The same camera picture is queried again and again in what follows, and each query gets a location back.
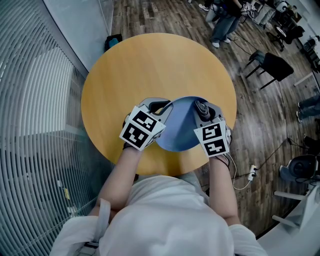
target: white sneaker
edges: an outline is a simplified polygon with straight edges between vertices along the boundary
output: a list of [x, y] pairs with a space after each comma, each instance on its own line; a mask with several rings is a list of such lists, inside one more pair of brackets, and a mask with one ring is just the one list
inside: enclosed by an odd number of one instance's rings
[[299, 118], [299, 111], [295, 112], [296, 118], [298, 118], [298, 122], [302, 124], [302, 120]]
[[203, 4], [199, 3], [199, 7], [200, 7], [202, 10], [204, 10], [204, 11], [206, 11], [206, 12], [209, 12], [209, 8], [205, 7]]
[[220, 45], [219, 45], [218, 42], [213, 42], [212, 45], [213, 45], [213, 47], [215, 47], [215, 48], [219, 48], [219, 47], [220, 47]]

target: yellow tabletop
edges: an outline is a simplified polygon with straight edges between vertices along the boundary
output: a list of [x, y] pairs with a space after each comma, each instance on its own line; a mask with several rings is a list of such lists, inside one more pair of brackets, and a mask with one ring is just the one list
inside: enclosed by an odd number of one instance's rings
[[[237, 102], [233, 83], [222, 63], [205, 47], [185, 37], [150, 33], [113, 46], [95, 63], [84, 83], [81, 112], [96, 148], [116, 163], [124, 145], [123, 121], [145, 98], [198, 96], [222, 109], [233, 128]], [[156, 142], [144, 150], [140, 175], [184, 174], [208, 162], [198, 144], [170, 152]]]

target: desk leg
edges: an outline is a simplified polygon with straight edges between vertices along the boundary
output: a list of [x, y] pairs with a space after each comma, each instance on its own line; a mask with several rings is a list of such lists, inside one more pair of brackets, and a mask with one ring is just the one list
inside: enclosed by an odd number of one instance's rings
[[277, 221], [277, 222], [280, 222], [282, 224], [288, 225], [290, 227], [297, 228], [297, 229], [299, 228], [299, 226], [297, 224], [295, 224], [294, 222], [292, 222], [290, 220], [287, 220], [285, 218], [281, 218], [279, 216], [272, 215], [272, 219]]
[[309, 77], [311, 77], [313, 73], [311, 72], [310, 74], [307, 74], [304, 78], [299, 80], [298, 82], [294, 83], [293, 86], [296, 87], [298, 84], [301, 84], [304, 80], [307, 80]]
[[290, 198], [290, 199], [295, 199], [295, 200], [303, 200], [303, 199], [305, 199], [304, 195], [291, 194], [291, 193], [286, 193], [286, 192], [281, 192], [281, 191], [275, 191], [274, 195], [278, 196], [278, 197]]

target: chair backrest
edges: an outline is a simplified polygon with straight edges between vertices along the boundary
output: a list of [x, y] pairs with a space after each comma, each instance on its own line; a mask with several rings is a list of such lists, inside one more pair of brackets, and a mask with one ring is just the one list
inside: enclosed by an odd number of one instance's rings
[[281, 57], [267, 52], [261, 67], [278, 81], [294, 72], [294, 69]]
[[295, 26], [293, 29], [290, 29], [287, 33], [285, 33], [286, 37], [284, 38], [284, 41], [287, 44], [291, 44], [293, 39], [302, 37], [304, 32], [305, 30], [302, 28], [302, 26]]

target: power strip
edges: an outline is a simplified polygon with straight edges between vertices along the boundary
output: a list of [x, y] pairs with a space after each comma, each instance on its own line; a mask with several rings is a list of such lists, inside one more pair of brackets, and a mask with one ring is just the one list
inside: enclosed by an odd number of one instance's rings
[[257, 176], [256, 170], [257, 170], [257, 167], [255, 165], [251, 165], [250, 171], [248, 174], [248, 181], [252, 181], [254, 179], [254, 177]]

